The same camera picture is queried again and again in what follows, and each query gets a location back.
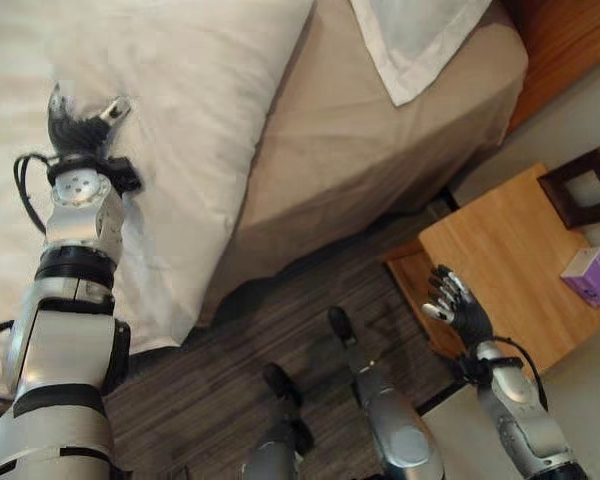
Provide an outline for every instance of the white cloth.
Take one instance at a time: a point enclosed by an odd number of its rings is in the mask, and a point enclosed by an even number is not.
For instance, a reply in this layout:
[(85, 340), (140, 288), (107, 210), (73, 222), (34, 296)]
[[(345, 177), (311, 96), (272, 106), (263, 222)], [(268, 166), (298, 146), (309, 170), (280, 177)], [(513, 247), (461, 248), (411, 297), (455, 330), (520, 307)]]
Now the white cloth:
[(351, 0), (367, 49), (394, 105), (427, 88), (491, 0)]
[[(132, 159), (145, 189), (124, 199), (116, 316), (131, 324), (134, 351), (182, 342), (233, 230), (311, 4), (0, 0), (0, 321), (17, 314), (42, 246), (9, 162), (51, 151), (46, 102), (59, 80), (77, 112), (132, 99), (111, 153)], [(48, 186), (30, 170), (32, 202), (46, 218)]]

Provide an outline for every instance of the mattress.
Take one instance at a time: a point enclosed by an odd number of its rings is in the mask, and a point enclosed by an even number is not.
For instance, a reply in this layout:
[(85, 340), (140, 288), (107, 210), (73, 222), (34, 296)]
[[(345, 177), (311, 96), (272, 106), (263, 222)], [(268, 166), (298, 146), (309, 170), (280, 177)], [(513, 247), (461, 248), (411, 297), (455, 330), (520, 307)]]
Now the mattress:
[(493, 2), (436, 81), (396, 108), (348, 0), (318, 0), (279, 90), (237, 230), (199, 324), (241, 283), (355, 233), (396, 200), (428, 202), (499, 145), (527, 67)]

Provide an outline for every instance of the white wall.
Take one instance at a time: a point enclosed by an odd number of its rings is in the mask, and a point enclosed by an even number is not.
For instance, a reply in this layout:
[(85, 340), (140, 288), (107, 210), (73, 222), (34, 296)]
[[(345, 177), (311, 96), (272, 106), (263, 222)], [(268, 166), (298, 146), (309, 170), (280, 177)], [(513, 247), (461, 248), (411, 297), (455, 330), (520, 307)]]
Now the white wall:
[[(591, 480), (600, 480), (600, 333), (543, 375), (549, 410)], [(449, 480), (520, 480), (481, 410), (464, 387), (424, 416)]]
[[(466, 205), (536, 162), (554, 168), (600, 145), (600, 65), (508, 137), (453, 194)], [(584, 187), (585, 197), (593, 189)], [(600, 246), (600, 223), (585, 227)]]

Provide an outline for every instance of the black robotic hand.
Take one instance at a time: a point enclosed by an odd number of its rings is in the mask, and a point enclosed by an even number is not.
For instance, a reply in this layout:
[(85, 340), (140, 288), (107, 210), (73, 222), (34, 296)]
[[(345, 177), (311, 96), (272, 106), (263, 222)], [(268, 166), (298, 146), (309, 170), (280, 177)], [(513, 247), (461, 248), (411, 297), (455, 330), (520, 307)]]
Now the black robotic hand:
[(434, 287), (434, 292), (429, 293), (433, 303), (422, 306), (425, 314), (451, 325), (469, 350), (481, 342), (493, 340), (487, 312), (453, 270), (438, 265), (432, 271), (429, 283)]

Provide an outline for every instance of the dark wood flooring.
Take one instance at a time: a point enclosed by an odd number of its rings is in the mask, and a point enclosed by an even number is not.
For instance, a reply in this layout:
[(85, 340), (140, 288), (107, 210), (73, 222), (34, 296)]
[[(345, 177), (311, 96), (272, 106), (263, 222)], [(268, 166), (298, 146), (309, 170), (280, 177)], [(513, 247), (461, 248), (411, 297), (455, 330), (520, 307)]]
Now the dark wood flooring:
[(427, 347), (381, 255), (435, 221), (428, 210), (377, 223), (305, 257), (272, 279), (244, 285), (207, 330), (184, 347), (134, 358), (132, 378), (106, 401), (118, 463), (134, 478), (239, 478), (269, 422), (273, 399), (260, 378), (284, 367), (305, 393), (302, 413), (316, 449), (302, 478), (364, 478), (379, 471), (365, 419), (326, 319), (343, 306), (370, 356), (420, 406), (452, 378)]

